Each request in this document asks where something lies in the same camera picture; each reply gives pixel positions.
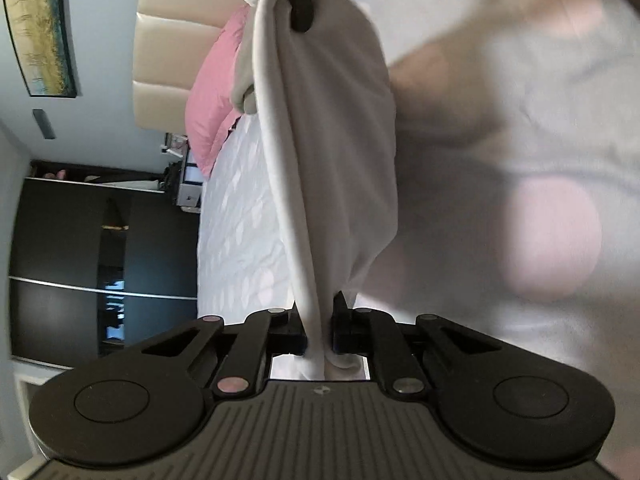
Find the white bed sheet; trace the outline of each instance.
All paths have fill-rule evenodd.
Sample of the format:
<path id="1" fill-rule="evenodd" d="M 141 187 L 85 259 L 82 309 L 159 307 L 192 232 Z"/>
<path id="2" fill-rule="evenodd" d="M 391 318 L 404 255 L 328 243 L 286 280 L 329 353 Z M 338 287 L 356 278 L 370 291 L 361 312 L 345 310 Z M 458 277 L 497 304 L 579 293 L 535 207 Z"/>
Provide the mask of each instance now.
<path id="1" fill-rule="evenodd" d="M 289 271 L 267 177 L 257 116 L 243 116 L 203 186 L 198 240 L 198 315 L 227 324 L 281 306 Z"/>

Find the ribbed gray panel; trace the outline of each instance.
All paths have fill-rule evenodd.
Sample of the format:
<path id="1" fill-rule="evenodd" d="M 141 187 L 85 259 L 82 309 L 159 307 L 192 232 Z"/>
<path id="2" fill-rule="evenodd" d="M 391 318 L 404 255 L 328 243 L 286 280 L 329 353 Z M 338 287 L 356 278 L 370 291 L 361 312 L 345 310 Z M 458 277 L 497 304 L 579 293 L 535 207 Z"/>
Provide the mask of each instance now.
<path id="1" fill-rule="evenodd" d="M 271 381 L 224 402 L 173 454 L 117 471 L 50 462 L 34 480 L 607 480 L 595 463 L 529 473 L 488 465 L 444 436 L 421 404 L 375 383 Z"/>

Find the painting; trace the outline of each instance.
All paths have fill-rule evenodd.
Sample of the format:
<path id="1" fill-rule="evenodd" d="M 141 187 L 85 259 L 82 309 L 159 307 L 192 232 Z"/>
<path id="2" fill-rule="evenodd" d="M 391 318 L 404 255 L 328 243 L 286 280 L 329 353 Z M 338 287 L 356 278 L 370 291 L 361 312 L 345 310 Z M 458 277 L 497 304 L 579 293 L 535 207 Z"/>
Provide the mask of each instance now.
<path id="1" fill-rule="evenodd" d="M 3 3 L 29 95 L 76 97 L 63 0 L 3 0 Z"/>

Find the bed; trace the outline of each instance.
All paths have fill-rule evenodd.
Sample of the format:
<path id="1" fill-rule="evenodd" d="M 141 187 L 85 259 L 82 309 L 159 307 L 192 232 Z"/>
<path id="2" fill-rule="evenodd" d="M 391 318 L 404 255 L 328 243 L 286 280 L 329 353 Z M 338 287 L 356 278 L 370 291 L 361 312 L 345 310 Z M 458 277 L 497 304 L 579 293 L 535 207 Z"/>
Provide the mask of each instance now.
<path id="1" fill-rule="evenodd" d="M 636 143 L 623 135 L 640 120 L 636 12 L 627 0 L 558 0 L 577 21 L 525 2 L 524 24 L 491 28 L 491 12 L 519 4 L 353 1 L 376 27 L 398 104 L 395 176 L 385 177 L 397 185 L 398 234 L 387 223 L 366 275 L 350 275 L 354 304 L 402 322 L 435 312 L 596 375 L 618 409 L 600 458 L 637 480 L 640 180 Z M 183 131 L 190 85 L 240 3 L 140 0 L 140 126 Z M 430 67 L 418 81 L 416 66 Z M 198 312 L 228 323 L 303 300 L 265 120 L 240 119 L 204 187 Z M 549 207 L 551 218 L 540 211 Z"/>

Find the headboard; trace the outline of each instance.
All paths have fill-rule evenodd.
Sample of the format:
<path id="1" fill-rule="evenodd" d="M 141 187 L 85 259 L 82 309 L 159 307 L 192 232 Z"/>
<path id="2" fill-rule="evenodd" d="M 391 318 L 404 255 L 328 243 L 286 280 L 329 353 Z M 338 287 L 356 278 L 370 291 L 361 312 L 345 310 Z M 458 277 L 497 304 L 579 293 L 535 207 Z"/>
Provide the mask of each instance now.
<path id="1" fill-rule="evenodd" d="M 242 0 L 138 0 L 133 50 L 136 124 L 184 133 L 184 107 L 200 65 Z"/>

